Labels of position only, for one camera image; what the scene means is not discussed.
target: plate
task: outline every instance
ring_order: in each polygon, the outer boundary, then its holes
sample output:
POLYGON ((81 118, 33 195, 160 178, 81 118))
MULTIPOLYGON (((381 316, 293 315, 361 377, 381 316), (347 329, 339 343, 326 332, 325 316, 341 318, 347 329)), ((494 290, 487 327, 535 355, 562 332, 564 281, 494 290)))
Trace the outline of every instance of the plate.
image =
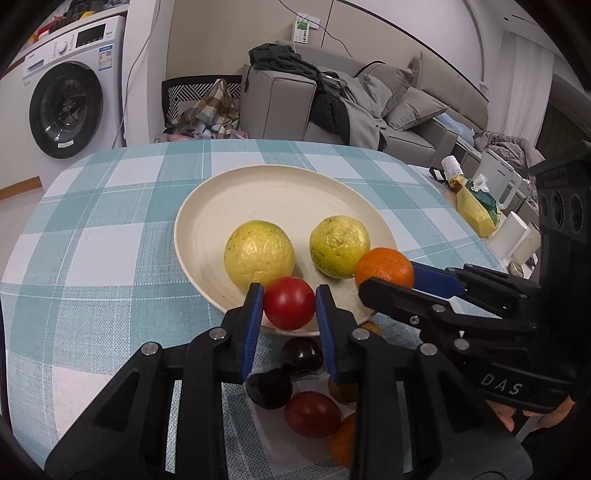
MULTIPOLYGON (((178 261, 195 288, 222 312, 239 307, 245 295, 228 277, 223 252, 232 232, 249 220, 278 225, 295 250, 294 276, 313 290, 328 284, 337 307, 349 310, 357 323, 373 312, 363 306, 354 279, 334 280, 317 271, 310 257, 310 234, 325 218, 348 215, 361 221, 372 248, 396 248, 394 236, 379 212, 359 193, 303 168, 259 165, 237 168, 205 181, 185 199, 174 223, 178 261)), ((281 335, 317 336, 316 317, 299 330, 278 330, 263 315, 261 326, 281 335)))

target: red tomato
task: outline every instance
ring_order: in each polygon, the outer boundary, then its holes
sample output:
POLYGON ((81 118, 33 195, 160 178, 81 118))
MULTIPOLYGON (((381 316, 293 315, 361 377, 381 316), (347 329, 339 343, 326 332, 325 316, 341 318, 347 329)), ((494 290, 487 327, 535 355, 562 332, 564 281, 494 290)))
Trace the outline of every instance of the red tomato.
POLYGON ((309 391, 295 395, 285 406, 285 420, 298 435, 322 439, 340 426, 340 409, 329 397, 309 391))
POLYGON ((314 316, 314 291, 300 278, 278 278, 265 289, 264 309, 269 321, 277 328, 297 330, 314 316))

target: white pitcher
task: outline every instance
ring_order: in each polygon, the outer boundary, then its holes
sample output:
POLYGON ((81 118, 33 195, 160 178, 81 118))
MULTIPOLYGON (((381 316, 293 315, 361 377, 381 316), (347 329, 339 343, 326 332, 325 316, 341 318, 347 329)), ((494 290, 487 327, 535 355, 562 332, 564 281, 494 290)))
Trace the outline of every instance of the white pitcher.
POLYGON ((474 178, 480 174, 486 177, 486 185, 496 200, 499 210, 506 209, 521 185, 521 180, 523 180, 521 176, 511 165, 489 149, 482 152, 480 166, 476 170, 474 178), (501 203, 501 197, 511 181, 513 181, 513 187, 505 201, 501 203))

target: plaid cloth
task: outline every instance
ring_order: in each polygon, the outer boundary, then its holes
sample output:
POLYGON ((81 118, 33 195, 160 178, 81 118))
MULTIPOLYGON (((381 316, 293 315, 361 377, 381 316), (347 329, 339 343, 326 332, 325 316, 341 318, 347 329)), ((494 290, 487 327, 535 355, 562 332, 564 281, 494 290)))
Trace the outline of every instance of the plaid cloth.
MULTIPOLYGON (((379 210, 412 260, 500 268, 420 173, 384 153, 307 142, 216 140, 90 155, 48 189, 0 283, 12 424, 39 465, 144 342, 179 345, 220 324, 222 314, 193 288, 177 262, 174 220, 182 201, 204 180, 261 164, 315 170, 353 188, 379 210)), ((376 321, 389 341, 418 345, 417 330, 381 315, 376 321)), ((284 340, 261 333, 255 369, 269 366, 284 340)), ((326 392, 325 379, 304 379, 295 390, 326 392)), ((174 398, 178 401, 178 388, 174 398)), ((224 387, 223 411, 231 479, 347 477, 330 459, 326 440, 297 438, 282 410, 259 409, 243 386, 224 387)), ((173 411, 171 437, 175 432, 173 411)), ((174 442, 169 442, 167 468, 173 466, 174 442)))
POLYGON ((190 130, 201 120, 217 139, 230 138, 238 129, 240 119, 238 109, 232 100, 232 94, 226 79, 218 79, 205 98, 197 102, 180 102, 181 114, 174 121, 181 132, 190 130))

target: black and white patterned basket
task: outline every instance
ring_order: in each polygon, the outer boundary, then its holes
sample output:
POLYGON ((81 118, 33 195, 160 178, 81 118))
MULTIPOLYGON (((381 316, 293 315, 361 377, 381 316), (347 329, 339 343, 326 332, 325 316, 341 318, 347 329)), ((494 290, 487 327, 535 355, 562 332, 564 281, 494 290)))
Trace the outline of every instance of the black and white patterned basket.
POLYGON ((195 77, 178 77, 162 82, 162 112, 167 127, 173 125, 178 117, 179 102, 200 100, 207 96, 213 84, 224 78, 230 87, 233 100, 240 99, 242 76, 240 75, 198 75, 195 77))

